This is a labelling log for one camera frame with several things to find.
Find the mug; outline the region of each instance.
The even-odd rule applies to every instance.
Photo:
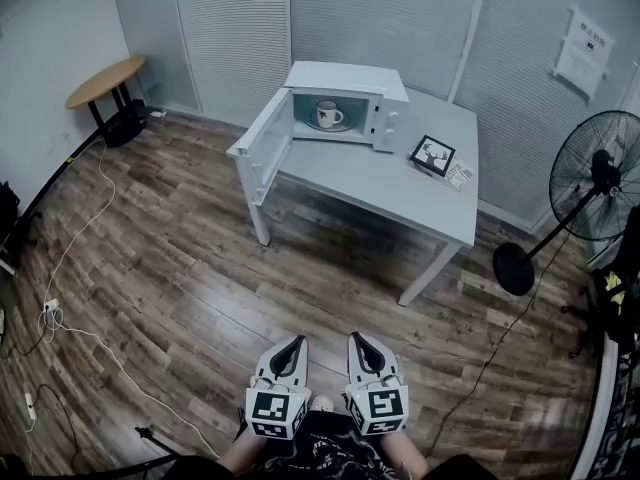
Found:
[[[320,101],[317,105],[317,113],[320,128],[331,128],[344,119],[344,114],[338,110],[335,101],[331,100]]]

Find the open microwave door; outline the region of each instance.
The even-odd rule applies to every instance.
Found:
[[[261,205],[293,139],[291,89],[279,89],[247,132],[229,148],[247,198]]]

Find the white microwave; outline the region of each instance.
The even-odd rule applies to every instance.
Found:
[[[322,100],[335,102],[348,124],[316,126]],[[393,152],[408,111],[409,97],[393,69],[296,62],[282,89],[227,153],[236,160],[247,199],[261,205],[293,139],[363,143]]]

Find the fan base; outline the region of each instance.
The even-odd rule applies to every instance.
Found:
[[[524,295],[536,279],[531,260],[522,262],[527,253],[514,243],[502,244],[493,253],[493,273],[506,291],[513,295]]]

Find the black fan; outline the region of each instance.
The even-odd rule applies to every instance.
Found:
[[[567,228],[585,240],[622,235],[631,208],[640,204],[640,118],[611,110],[579,124],[564,142],[551,169],[549,199],[560,224],[526,254],[506,243],[493,254],[502,287],[524,295],[533,286],[531,259]]]

